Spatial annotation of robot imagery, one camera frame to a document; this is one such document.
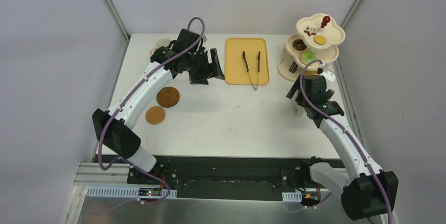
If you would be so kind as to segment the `chocolate cake slice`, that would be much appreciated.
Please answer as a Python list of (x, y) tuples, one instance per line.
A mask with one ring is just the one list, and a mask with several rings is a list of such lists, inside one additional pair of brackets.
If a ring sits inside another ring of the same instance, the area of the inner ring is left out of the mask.
[(290, 73), (295, 73), (297, 71), (297, 69), (299, 68), (299, 66), (297, 65), (297, 63), (295, 61), (293, 61), (288, 69), (288, 71)]

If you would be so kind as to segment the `green frosted donut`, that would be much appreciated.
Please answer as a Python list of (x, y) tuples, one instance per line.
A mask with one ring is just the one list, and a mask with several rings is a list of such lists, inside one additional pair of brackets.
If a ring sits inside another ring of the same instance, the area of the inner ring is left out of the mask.
[(316, 59), (317, 59), (316, 54), (310, 50), (306, 50), (302, 52), (300, 55), (300, 61), (305, 65)]

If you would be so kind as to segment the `metal tongs with black tips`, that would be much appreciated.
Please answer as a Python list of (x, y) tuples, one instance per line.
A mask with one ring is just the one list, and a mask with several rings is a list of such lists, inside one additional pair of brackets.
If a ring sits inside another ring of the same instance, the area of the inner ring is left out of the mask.
[(261, 58), (261, 51), (258, 52), (257, 55), (257, 74), (258, 74), (258, 79), (257, 79), (257, 83), (254, 84), (251, 74), (250, 74), (250, 69), (249, 69), (249, 65), (248, 65), (248, 61), (247, 61), (247, 56), (246, 56), (246, 52), (243, 51), (242, 52), (242, 58), (245, 64), (245, 68), (246, 68), (246, 72), (248, 74), (248, 78), (251, 84), (251, 87), (253, 88), (254, 91), (257, 91), (260, 85), (260, 58)]

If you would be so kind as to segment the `dark brown wooden coaster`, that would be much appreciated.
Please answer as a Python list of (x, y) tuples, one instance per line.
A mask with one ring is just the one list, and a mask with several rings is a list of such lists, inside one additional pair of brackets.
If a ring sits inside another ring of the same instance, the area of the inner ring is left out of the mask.
[(160, 106), (170, 108), (179, 102), (180, 93), (174, 87), (164, 87), (158, 92), (156, 100)]

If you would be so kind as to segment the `chocolate sprinkled donut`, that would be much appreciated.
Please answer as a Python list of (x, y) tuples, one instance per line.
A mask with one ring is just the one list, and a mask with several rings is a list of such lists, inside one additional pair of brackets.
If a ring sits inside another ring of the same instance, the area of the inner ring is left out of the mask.
[(302, 39), (295, 39), (292, 42), (292, 47), (294, 50), (302, 52), (307, 49), (307, 45), (303, 42)]

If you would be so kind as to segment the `pink mug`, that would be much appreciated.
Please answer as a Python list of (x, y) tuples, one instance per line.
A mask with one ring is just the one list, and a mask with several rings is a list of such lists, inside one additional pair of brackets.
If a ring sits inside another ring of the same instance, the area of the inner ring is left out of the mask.
[(171, 42), (171, 40), (169, 38), (161, 38), (161, 39), (159, 39), (158, 41), (156, 41), (155, 47), (150, 50), (150, 55), (153, 55), (154, 52), (156, 51), (156, 49), (158, 49), (160, 47), (168, 47), (170, 42)]

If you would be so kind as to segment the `round yellow biscuit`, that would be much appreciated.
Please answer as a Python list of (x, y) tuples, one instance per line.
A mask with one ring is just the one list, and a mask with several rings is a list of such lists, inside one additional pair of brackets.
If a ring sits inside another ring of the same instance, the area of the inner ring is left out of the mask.
[(318, 44), (318, 45), (324, 45), (324, 44), (327, 42), (326, 37), (323, 36), (323, 35), (316, 35), (316, 36), (313, 38), (313, 40), (314, 40), (314, 42), (315, 42), (316, 44)]

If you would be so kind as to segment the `star-shaped chocolate cookie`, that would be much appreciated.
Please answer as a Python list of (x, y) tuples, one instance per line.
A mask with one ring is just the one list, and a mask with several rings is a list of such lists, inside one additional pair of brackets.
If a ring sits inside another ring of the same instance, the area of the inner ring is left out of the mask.
[(308, 36), (313, 36), (316, 35), (316, 29), (310, 26), (307, 26), (306, 29), (304, 30), (304, 33), (306, 33)]

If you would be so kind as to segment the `orange round coaster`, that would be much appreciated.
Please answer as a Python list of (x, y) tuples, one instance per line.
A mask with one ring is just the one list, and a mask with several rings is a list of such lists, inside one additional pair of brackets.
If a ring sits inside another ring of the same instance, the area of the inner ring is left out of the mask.
[(164, 121), (166, 117), (165, 110), (160, 106), (149, 108), (145, 113), (145, 120), (151, 125), (157, 125)]

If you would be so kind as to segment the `floral mug with green inside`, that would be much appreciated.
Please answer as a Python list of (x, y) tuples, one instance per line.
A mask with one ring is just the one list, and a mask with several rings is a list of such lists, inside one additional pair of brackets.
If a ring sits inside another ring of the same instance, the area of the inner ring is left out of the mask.
[(292, 105), (293, 105), (293, 108), (294, 108), (295, 111), (296, 111), (295, 116), (298, 117), (298, 118), (300, 118), (302, 114), (306, 113), (306, 112), (305, 112), (305, 108), (302, 107), (302, 106), (300, 106), (300, 105), (297, 103), (297, 101), (296, 101), (296, 99), (297, 99), (297, 97), (299, 96), (299, 94), (300, 94), (300, 90), (297, 90), (297, 91), (295, 92), (295, 94), (293, 95), (293, 98), (292, 98)]

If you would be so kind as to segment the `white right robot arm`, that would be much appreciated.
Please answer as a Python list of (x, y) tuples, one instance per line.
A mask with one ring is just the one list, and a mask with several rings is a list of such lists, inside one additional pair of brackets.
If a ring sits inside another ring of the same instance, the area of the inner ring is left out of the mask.
[(367, 153), (351, 130), (341, 106), (331, 99), (334, 92), (322, 75), (300, 75), (287, 98), (305, 110), (315, 126), (329, 139), (340, 157), (345, 172), (331, 167), (322, 158), (311, 157), (301, 163), (292, 185), (299, 188), (319, 184), (341, 200), (351, 220), (386, 214), (392, 223), (398, 178), (384, 171)]

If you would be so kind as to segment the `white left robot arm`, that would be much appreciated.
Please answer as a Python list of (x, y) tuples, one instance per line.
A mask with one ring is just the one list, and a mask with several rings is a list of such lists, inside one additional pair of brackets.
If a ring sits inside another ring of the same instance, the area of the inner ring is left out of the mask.
[(176, 40), (153, 52), (143, 73), (122, 98), (105, 110), (93, 112), (100, 147), (106, 146), (139, 167), (140, 177), (147, 184), (160, 179), (160, 170), (155, 167), (156, 158), (142, 145), (133, 128), (156, 95), (177, 75), (187, 72), (191, 84), (202, 85), (208, 84), (210, 78), (225, 78), (216, 48), (206, 50), (204, 42), (202, 34), (183, 28)]

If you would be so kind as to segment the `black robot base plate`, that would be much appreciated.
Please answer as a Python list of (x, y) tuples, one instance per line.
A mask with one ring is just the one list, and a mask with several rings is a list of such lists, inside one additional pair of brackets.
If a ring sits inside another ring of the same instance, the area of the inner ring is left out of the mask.
[(178, 198), (281, 201), (282, 193), (315, 189), (299, 171), (312, 158), (157, 156), (150, 171)]

